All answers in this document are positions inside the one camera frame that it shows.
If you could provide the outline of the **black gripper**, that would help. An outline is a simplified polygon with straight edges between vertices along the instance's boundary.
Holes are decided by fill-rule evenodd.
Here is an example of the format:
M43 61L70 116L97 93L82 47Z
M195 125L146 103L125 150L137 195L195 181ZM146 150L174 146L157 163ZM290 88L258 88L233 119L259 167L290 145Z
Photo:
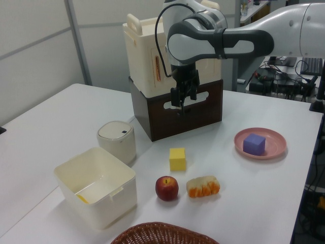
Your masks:
M171 88L171 105L181 109L184 112L184 101L182 92L180 91L181 85L189 83L191 87L189 95L191 100L197 99L197 89L200 85L199 73L196 69L196 64L189 65L171 65L172 77L176 81L176 87Z

